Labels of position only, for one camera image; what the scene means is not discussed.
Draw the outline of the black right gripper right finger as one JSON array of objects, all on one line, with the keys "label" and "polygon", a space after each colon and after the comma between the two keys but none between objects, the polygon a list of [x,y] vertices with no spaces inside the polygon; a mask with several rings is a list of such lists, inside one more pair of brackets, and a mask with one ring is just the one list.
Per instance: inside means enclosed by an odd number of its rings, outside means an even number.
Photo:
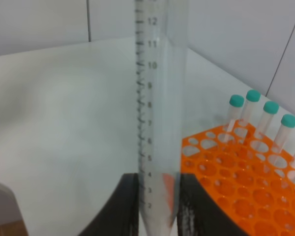
[{"label": "black right gripper right finger", "polygon": [[180,177],[177,234],[179,236],[247,235],[211,199],[194,174],[182,174]]}]

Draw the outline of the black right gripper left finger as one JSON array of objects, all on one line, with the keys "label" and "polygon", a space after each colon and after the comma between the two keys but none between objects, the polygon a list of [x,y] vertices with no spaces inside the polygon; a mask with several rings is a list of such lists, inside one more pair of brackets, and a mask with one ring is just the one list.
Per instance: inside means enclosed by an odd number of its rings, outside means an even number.
[{"label": "black right gripper left finger", "polygon": [[123,174],[109,200],[80,236],[137,236],[138,234],[138,174]]}]

